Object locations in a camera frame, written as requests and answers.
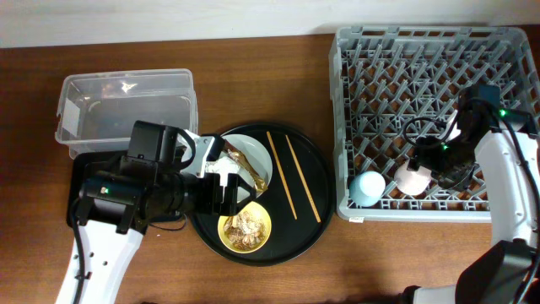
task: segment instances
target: white wall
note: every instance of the white wall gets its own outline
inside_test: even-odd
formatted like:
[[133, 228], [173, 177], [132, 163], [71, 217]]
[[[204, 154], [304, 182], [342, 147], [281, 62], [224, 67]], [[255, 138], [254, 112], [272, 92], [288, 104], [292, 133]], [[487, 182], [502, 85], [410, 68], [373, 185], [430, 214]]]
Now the white wall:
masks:
[[0, 0], [0, 47], [332, 33], [349, 24], [536, 24], [538, 0]]

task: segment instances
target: crate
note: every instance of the crate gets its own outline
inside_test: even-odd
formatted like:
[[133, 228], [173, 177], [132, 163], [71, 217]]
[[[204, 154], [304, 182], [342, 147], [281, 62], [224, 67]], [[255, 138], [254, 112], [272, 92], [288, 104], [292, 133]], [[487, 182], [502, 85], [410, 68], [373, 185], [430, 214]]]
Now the crate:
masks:
[[[523, 30], [508, 27], [352, 26], [332, 43], [337, 213], [345, 220], [490, 222], [481, 171], [463, 193], [432, 181], [418, 196], [399, 192], [393, 176], [412, 146], [401, 135], [414, 117], [447, 119], [458, 92], [477, 82], [498, 85], [501, 103], [540, 119], [540, 83]], [[418, 122], [411, 135], [439, 134]], [[364, 171], [386, 180], [373, 207], [356, 206], [348, 184]]]

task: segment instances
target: yellow bowl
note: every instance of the yellow bowl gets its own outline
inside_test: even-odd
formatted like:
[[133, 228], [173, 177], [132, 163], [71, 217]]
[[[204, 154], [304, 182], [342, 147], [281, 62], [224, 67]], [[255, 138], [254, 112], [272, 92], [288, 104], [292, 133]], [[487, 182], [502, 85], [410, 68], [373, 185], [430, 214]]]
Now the yellow bowl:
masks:
[[262, 207], [260, 204], [251, 202], [247, 204], [239, 214], [242, 212], [249, 212], [252, 216], [257, 217], [258, 219], [262, 220], [262, 225], [264, 226], [264, 238], [262, 239], [261, 243], [257, 245], [256, 247], [250, 249], [250, 250], [241, 250], [233, 246], [233, 243], [229, 240], [229, 238], [225, 235], [224, 226], [225, 221], [229, 218], [229, 216], [220, 216], [218, 220], [218, 234], [219, 239], [221, 242], [231, 251], [237, 252], [237, 253], [251, 253], [255, 252], [259, 248], [261, 248], [270, 237], [270, 232], [272, 231], [272, 221], [270, 220], [270, 215], [268, 212]]

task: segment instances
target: white label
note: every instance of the white label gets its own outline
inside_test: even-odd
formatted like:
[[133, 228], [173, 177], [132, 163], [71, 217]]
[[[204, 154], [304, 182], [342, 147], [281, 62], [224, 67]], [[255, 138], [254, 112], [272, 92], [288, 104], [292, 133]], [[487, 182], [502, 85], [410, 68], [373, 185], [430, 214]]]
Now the white label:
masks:
[[71, 100], [66, 98], [66, 104], [64, 105], [64, 113], [62, 114], [62, 128], [70, 132], [73, 136], [77, 136], [78, 129], [78, 116], [81, 113], [79, 109]]
[[352, 218], [348, 218], [349, 223], [364, 223], [364, 216], [354, 216]]

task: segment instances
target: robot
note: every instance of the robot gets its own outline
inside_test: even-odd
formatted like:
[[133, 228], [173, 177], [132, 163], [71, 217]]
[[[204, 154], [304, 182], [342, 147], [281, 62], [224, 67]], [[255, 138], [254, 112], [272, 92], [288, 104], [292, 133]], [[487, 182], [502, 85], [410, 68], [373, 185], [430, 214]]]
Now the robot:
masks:
[[[412, 141], [406, 130], [418, 120], [446, 127], [445, 135]], [[179, 135], [186, 153], [191, 153], [185, 161], [178, 161]], [[540, 176], [532, 115], [500, 108], [499, 88], [477, 84], [460, 92], [453, 121], [415, 118], [404, 126], [404, 136], [415, 147], [405, 165], [408, 182], [418, 170], [427, 170], [440, 186], [462, 191], [480, 166], [489, 196], [493, 246], [455, 285], [409, 286], [400, 303], [522, 302], [540, 265]], [[73, 195], [68, 222], [75, 242], [57, 303], [113, 303], [152, 223], [177, 220], [189, 212], [234, 215], [252, 201], [256, 189], [238, 175], [223, 178], [204, 171], [208, 162], [219, 158], [224, 145], [215, 134], [198, 137], [179, 128], [136, 122], [127, 152], [86, 162], [84, 174], [74, 179], [80, 191]], [[240, 202], [239, 191], [249, 193]], [[101, 267], [87, 252], [99, 252], [110, 267]]]

